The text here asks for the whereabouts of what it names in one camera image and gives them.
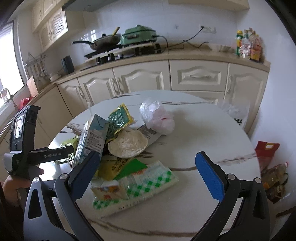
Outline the person's left hand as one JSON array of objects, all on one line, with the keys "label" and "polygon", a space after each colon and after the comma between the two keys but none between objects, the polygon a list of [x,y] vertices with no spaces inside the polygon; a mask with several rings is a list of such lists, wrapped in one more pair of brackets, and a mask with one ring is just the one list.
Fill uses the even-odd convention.
[{"label": "person's left hand", "polygon": [[8,204],[14,207],[19,207],[18,189],[30,188],[31,181],[15,175],[8,175],[3,184],[4,196]]}]

